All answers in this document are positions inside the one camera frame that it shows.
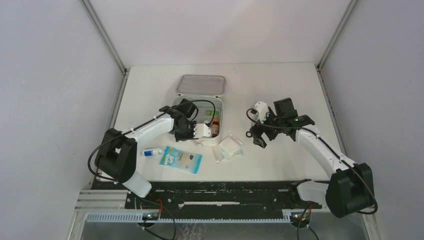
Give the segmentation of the white gauze pad packet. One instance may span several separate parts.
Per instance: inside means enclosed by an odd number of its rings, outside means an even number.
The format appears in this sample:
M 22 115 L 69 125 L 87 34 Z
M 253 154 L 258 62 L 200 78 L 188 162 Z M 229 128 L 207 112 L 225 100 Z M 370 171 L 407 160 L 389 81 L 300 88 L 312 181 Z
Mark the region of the white gauze pad packet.
M 243 154 L 243 143 L 233 134 L 229 134 L 218 144 L 223 161 L 240 157 Z

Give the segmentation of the brown bottle orange cap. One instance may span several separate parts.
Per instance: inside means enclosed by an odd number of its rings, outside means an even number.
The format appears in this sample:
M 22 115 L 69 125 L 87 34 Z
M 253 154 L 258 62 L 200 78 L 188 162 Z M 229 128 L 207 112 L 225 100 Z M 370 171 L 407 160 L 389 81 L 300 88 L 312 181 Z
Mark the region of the brown bottle orange cap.
M 213 118 L 211 124 L 210 124 L 210 129 L 211 129 L 211 136 L 217 137 L 219 132 L 220 132 L 220 120 L 219 118 Z

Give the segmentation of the blue white small tube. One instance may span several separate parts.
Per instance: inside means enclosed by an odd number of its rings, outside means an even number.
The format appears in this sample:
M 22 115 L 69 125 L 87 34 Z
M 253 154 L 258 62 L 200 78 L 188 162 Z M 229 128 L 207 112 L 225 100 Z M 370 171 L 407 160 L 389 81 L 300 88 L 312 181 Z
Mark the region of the blue white small tube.
M 141 154 L 145 157 L 162 155 L 164 150 L 162 148 L 146 148 L 141 151 Z

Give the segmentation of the white medicine kit box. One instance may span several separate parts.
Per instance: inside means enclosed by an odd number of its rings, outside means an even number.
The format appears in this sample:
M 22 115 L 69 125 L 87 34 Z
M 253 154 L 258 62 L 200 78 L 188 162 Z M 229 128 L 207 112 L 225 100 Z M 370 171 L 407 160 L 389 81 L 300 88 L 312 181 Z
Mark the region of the white medicine kit box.
M 195 100 L 194 110 L 189 114 L 188 119 L 196 121 L 197 124 L 208 124 L 213 118 L 219 118 L 220 129 L 216 137 L 204 137 L 194 140 L 196 145 L 215 146 L 221 139 L 223 129 L 224 102 L 221 97 L 225 94 L 227 80 L 220 75 L 185 74 L 175 88 L 177 96 L 172 101 L 172 106 L 178 105 L 182 100 Z M 204 116 L 206 110 L 213 110 L 214 117 Z

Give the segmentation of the green wind oil box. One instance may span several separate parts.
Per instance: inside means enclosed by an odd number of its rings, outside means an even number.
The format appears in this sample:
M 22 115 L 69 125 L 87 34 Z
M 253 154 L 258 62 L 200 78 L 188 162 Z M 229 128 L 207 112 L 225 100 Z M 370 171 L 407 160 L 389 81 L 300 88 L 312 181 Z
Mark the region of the green wind oil box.
M 205 111 L 205 113 L 204 113 L 204 116 L 205 117 L 214 117 L 215 116 L 215 111 L 213 111 L 213 110 L 206 110 Z

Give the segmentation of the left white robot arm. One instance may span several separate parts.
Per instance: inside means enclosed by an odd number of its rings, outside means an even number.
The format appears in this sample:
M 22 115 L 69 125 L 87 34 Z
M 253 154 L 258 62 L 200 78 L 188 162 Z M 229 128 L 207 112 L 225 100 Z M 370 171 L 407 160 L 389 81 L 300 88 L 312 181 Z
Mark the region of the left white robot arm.
M 195 138 L 195 111 L 192 100 L 183 99 L 175 106 L 164 106 L 147 122 L 128 130 L 108 129 L 101 144 L 91 155 L 94 165 L 108 175 L 108 180 L 118 182 L 137 195 L 137 202 L 149 209 L 156 203 L 157 196 L 150 191 L 152 185 L 137 171 L 137 155 L 140 147 L 165 133 L 173 134 L 175 140 L 187 141 Z

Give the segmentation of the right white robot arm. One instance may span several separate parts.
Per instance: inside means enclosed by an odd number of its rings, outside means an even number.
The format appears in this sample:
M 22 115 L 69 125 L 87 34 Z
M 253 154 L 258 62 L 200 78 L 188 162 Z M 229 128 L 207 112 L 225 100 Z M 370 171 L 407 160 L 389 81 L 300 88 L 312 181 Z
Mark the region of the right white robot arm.
M 308 151 L 329 177 L 328 183 L 308 178 L 292 183 L 288 190 L 289 203 L 302 208 L 313 202 L 328 208 L 337 218 L 353 213 L 375 214 L 379 205 L 371 167 L 356 163 L 336 149 L 308 115 L 298 114 L 291 98 L 275 101 L 273 105 L 271 108 L 258 101 L 246 111 L 246 117 L 252 122 L 246 136 L 264 149 L 267 143 L 263 135 L 269 141 L 286 135 Z

